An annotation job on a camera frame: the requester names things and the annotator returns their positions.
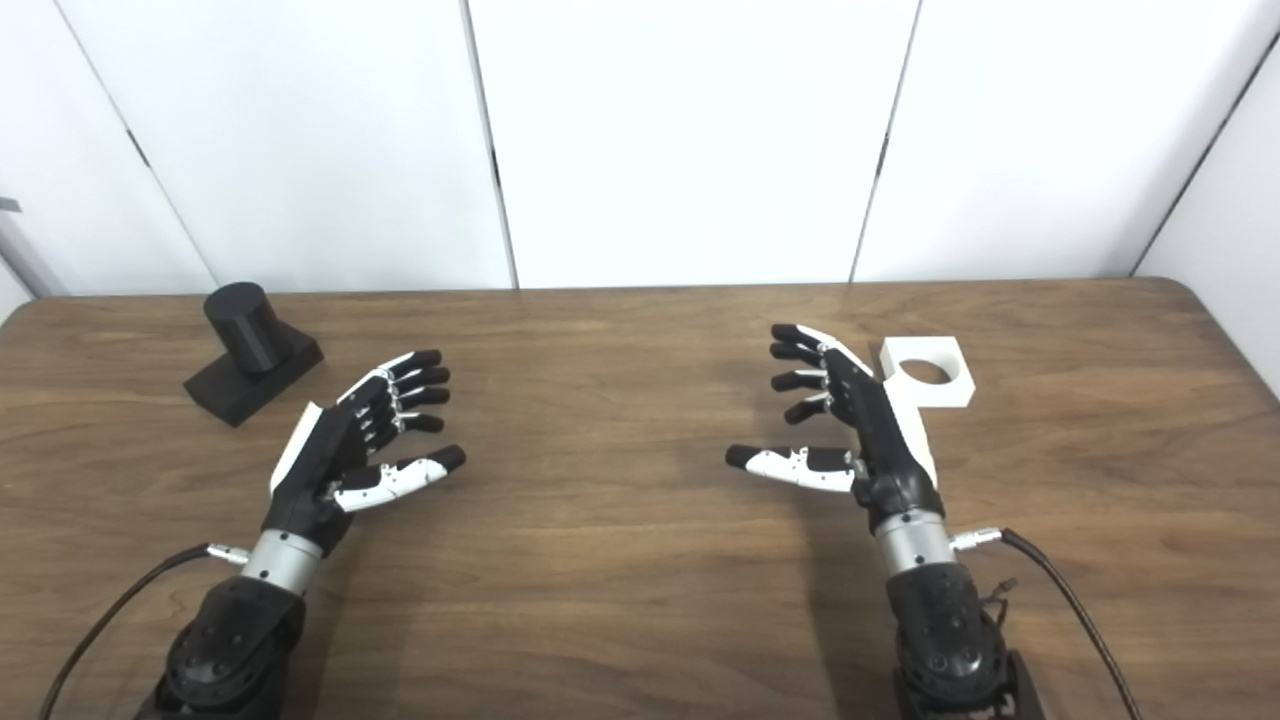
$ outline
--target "circular hole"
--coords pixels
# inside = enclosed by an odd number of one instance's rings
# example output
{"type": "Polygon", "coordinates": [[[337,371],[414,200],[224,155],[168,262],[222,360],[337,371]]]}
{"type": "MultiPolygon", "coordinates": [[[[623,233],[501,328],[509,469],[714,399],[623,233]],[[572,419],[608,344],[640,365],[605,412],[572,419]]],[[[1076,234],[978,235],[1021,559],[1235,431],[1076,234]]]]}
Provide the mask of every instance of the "circular hole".
{"type": "Polygon", "coordinates": [[[927,360],[906,360],[902,363],[902,372],[922,383],[941,386],[951,382],[951,377],[942,368],[927,360]]]}

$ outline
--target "black cylinder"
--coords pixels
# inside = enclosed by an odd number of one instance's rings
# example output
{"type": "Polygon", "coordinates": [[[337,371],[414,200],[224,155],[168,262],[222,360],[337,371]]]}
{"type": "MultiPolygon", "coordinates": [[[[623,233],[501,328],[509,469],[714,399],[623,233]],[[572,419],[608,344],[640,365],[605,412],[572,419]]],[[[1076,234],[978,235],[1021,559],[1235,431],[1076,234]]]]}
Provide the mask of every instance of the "black cylinder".
{"type": "Polygon", "coordinates": [[[205,300],[205,316],[227,346],[227,354],[246,373],[266,373],[293,352],[280,319],[257,283],[232,283],[205,300]]]}

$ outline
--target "robotic hand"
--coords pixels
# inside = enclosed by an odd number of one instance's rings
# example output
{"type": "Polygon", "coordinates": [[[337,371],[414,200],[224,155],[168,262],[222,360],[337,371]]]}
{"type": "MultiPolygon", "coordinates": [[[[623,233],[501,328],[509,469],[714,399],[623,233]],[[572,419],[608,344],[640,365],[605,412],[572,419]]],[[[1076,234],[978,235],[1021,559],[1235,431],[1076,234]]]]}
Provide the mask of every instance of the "robotic hand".
{"type": "Polygon", "coordinates": [[[169,650],[165,674],[136,720],[269,720],[280,715],[288,656],[302,634],[303,596],[353,512],[397,500],[458,469],[453,445],[425,457],[367,465],[407,430],[439,432],[410,411],[443,404],[449,379],[435,350],[374,368],[333,407],[308,404],[271,474],[271,502],[251,553],[225,548],[239,577],[214,587],[169,650]]]}
{"type": "Polygon", "coordinates": [[[983,538],[947,536],[946,510],[919,409],[905,386],[881,382],[836,338],[804,325],[773,325],[769,352],[813,369],[773,378],[776,391],[820,391],[786,411],[788,424],[827,413],[856,432],[860,451],[735,445],[726,461],[806,488],[852,492],[868,511],[888,573],[897,619],[893,684],[904,720],[988,712],[1011,720],[1044,714],[1020,655],[983,609],[956,550],[983,538]]]}

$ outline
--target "black base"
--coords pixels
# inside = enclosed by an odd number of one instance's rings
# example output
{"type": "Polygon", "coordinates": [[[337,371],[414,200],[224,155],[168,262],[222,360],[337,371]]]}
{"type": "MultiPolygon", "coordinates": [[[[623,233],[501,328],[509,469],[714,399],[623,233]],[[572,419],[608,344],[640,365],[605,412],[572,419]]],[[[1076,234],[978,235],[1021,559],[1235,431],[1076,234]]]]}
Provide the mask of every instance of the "black base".
{"type": "Polygon", "coordinates": [[[236,366],[230,355],[223,355],[182,383],[182,387],[187,388],[196,405],[228,425],[238,427],[324,360],[320,343],[314,337],[288,323],[280,323],[280,327],[289,338],[293,354],[274,370],[244,373],[236,366]]]}

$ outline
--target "silver cylindrical wrist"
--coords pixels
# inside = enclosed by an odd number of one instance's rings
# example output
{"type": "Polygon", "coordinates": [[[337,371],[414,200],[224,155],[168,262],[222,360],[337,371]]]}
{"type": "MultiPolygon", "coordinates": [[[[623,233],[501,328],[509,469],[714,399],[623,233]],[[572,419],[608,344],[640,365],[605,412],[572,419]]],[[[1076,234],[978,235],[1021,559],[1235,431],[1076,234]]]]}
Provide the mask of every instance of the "silver cylindrical wrist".
{"type": "Polygon", "coordinates": [[[316,543],[284,530],[262,530],[241,568],[242,578],[255,578],[302,596],[311,585],[311,578],[324,551],[316,543]]]}
{"type": "Polygon", "coordinates": [[[890,577],[920,565],[956,561],[951,537],[937,512],[895,515],[876,528],[876,543],[890,577]]]}

